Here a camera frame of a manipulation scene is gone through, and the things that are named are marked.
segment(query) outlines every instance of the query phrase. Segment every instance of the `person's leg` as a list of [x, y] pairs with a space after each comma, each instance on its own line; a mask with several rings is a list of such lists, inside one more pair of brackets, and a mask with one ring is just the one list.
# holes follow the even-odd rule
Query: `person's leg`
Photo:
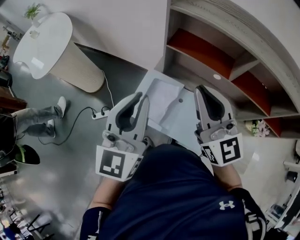
[[55, 137], [54, 126], [45, 123], [29, 126], [23, 133], [34, 137]]
[[62, 118], [65, 109], [66, 100], [64, 97], [60, 97], [56, 106], [46, 107], [44, 109], [26, 108], [13, 113], [12, 115], [16, 116], [16, 134], [19, 135], [20, 133], [25, 132], [27, 128], [32, 125], [44, 123], [56, 118]]

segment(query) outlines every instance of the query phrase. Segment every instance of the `red-brown shelf board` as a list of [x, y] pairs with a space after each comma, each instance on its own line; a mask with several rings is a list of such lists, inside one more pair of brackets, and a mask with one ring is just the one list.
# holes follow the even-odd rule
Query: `red-brown shelf board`
[[202, 62], [229, 79], [235, 60], [202, 38], [183, 29], [178, 29], [167, 45]]
[[271, 97], [265, 86], [250, 72], [245, 72], [232, 81], [254, 102], [267, 116], [271, 113]]
[[276, 134], [277, 137], [281, 136], [282, 133], [282, 119], [281, 118], [268, 118], [264, 119], [271, 130]]

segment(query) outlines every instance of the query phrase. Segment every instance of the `black sleeve with white print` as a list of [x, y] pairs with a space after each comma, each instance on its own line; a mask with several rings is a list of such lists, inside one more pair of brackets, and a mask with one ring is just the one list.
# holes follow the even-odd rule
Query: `black sleeve with white print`
[[101, 225], [110, 212], [103, 207], [88, 209], [82, 218], [80, 240], [98, 240]]

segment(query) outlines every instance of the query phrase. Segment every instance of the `paper on table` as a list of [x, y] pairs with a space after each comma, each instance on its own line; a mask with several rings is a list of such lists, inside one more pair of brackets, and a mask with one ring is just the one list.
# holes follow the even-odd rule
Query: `paper on table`
[[159, 124], [182, 89], [183, 87], [155, 78], [146, 93], [150, 101], [149, 118]]

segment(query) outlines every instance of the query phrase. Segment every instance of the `black and white square marker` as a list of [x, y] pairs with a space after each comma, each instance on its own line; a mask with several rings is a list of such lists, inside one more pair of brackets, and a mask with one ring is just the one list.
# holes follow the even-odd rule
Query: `black and white square marker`
[[133, 174], [136, 172], [136, 170], [137, 170], [138, 166], [140, 165], [141, 161], [142, 161], [142, 157], [139, 157], [137, 159], [137, 161], [135, 162], [132, 170], [130, 171], [130, 174], [128, 175], [129, 178], [131, 178], [133, 176]]
[[103, 150], [99, 172], [121, 178], [125, 162], [125, 154]]
[[210, 147], [209, 146], [204, 146], [203, 149], [206, 152], [206, 156], [211, 161], [211, 163], [218, 164], [218, 162], [216, 161], [216, 158], [215, 158], [214, 154], [210, 150]]
[[224, 163], [229, 163], [240, 158], [240, 148], [237, 137], [220, 142], [220, 146]]

